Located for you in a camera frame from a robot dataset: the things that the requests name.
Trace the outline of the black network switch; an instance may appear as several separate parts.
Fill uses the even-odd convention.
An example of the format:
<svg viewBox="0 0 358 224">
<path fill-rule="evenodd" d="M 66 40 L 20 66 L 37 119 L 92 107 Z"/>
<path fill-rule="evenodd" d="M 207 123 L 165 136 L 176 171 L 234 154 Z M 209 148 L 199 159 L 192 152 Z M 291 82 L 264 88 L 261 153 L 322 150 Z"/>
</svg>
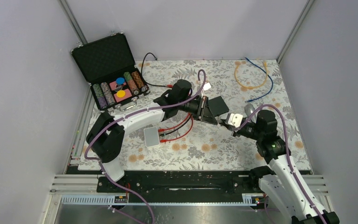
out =
<svg viewBox="0 0 358 224">
<path fill-rule="evenodd" d="M 218 117 L 222 114 L 229 112 L 229 107 L 225 103 L 222 96 L 209 99 L 208 105 L 209 105 L 209 110 L 214 117 Z"/>
</svg>

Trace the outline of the silver microphone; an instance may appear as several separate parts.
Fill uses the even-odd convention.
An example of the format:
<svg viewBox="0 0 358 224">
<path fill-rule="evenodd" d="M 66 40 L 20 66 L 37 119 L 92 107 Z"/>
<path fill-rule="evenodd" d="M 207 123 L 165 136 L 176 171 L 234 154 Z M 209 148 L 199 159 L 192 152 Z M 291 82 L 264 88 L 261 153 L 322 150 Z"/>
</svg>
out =
<svg viewBox="0 0 358 224">
<path fill-rule="evenodd" d="M 255 107 L 251 104 L 248 103 L 245 105 L 244 107 L 244 112 L 245 114 L 249 117 L 253 112 L 255 111 Z"/>
</svg>

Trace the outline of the white router box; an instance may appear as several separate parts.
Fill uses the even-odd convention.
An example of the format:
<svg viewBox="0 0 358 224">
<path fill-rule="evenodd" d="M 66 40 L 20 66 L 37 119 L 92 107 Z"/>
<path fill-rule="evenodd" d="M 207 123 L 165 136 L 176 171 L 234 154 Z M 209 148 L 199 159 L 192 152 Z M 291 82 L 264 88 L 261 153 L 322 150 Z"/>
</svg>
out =
<svg viewBox="0 0 358 224">
<path fill-rule="evenodd" d="M 158 128 L 148 127 L 144 129 L 144 139 L 146 148 L 155 148 L 160 145 L 160 138 L 158 133 Z"/>
</svg>

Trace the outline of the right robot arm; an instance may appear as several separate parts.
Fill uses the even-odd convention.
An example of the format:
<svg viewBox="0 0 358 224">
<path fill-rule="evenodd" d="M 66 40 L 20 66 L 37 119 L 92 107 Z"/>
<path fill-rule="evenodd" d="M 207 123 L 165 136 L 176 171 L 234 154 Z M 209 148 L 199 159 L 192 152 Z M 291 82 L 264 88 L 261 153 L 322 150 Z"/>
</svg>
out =
<svg viewBox="0 0 358 224">
<path fill-rule="evenodd" d="M 295 167 L 287 138 L 277 133 L 275 113 L 259 110 L 253 114 L 257 116 L 255 121 L 233 113 L 220 121 L 233 136 L 255 140 L 257 151 L 266 162 L 251 170 L 250 189 L 262 191 L 272 199 L 289 224 L 338 224 L 337 214 L 326 210 Z"/>
</svg>

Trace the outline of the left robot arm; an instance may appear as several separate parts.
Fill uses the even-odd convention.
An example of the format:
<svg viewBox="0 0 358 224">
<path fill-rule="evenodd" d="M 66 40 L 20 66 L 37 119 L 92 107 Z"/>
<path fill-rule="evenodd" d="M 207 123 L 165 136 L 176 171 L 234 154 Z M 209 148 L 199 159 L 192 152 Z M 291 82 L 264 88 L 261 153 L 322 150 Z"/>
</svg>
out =
<svg viewBox="0 0 358 224">
<path fill-rule="evenodd" d="M 216 117 L 228 112 L 228 109 L 223 107 L 223 111 L 218 110 L 224 104 L 221 97 L 209 100 L 202 95 L 209 88 L 210 84 L 203 81 L 198 91 L 191 95 L 192 85 L 181 79 L 148 107 L 117 117 L 103 112 L 87 135 L 88 146 L 84 158 L 98 161 L 103 174 L 109 179 L 108 186 L 115 192 L 122 191 L 126 180 L 118 156 L 124 137 L 148 125 L 170 119 L 179 111 L 190 114 L 191 118 L 216 125 Z"/>
</svg>

